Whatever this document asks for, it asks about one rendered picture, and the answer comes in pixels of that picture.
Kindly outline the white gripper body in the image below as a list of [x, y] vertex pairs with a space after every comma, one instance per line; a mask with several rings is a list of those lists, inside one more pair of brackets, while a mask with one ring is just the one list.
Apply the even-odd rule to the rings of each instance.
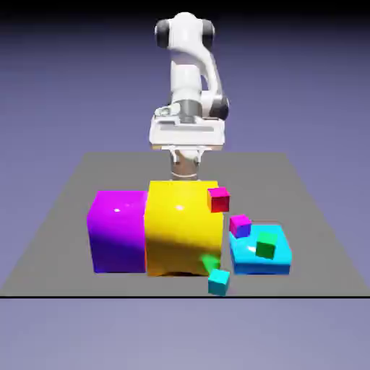
[[219, 150], [225, 144], [225, 122], [196, 117], [194, 123], [181, 123], [178, 116], [153, 116], [149, 142], [155, 149]]

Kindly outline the small red cube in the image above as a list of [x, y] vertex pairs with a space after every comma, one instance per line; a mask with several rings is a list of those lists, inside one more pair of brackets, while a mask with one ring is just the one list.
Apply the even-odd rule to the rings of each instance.
[[226, 187], [209, 188], [207, 190], [207, 205], [210, 212], [228, 212], [230, 208], [230, 194]]

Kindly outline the small magenta cube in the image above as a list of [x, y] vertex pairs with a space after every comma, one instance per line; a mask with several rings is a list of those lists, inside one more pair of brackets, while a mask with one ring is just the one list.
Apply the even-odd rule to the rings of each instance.
[[245, 238], [251, 233], [252, 222], [245, 214], [230, 217], [229, 231], [235, 238]]

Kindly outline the small green cube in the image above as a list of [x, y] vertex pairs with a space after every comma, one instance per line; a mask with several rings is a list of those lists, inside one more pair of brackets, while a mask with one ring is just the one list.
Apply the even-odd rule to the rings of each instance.
[[278, 235], [271, 232], [261, 232], [256, 240], [256, 256], [273, 259], [278, 242]]

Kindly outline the small cyan cube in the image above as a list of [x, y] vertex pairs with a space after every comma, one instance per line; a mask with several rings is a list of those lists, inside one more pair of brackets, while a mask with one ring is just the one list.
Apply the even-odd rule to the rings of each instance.
[[229, 271], [213, 269], [207, 281], [208, 293], [225, 296], [228, 291], [230, 276]]

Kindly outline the large yellow box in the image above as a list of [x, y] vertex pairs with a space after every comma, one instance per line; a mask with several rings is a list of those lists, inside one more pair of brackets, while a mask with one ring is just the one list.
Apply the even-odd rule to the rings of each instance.
[[149, 276], [208, 276], [220, 267], [223, 213], [208, 206], [208, 190], [216, 187], [216, 181], [150, 182], [144, 216]]

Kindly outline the large purple box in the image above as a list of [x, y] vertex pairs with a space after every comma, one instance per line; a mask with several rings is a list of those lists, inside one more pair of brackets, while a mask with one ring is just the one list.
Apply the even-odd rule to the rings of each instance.
[[147, 192], [100, 190], [87, 214], [96, 273], [144, 273]]

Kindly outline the large cyan box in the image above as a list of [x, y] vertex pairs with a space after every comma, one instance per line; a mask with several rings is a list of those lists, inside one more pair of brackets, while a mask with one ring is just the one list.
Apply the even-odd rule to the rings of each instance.
[[[273, 259], [256, 255], [257, 237], [261, 232], [277, 235]], [[235, 274], [288, 275], [290, 272], [292, 251], [281, 225], [253, 224], [249, 236], [242, 238], [236, 238], [229, 232], [229, 244]]]

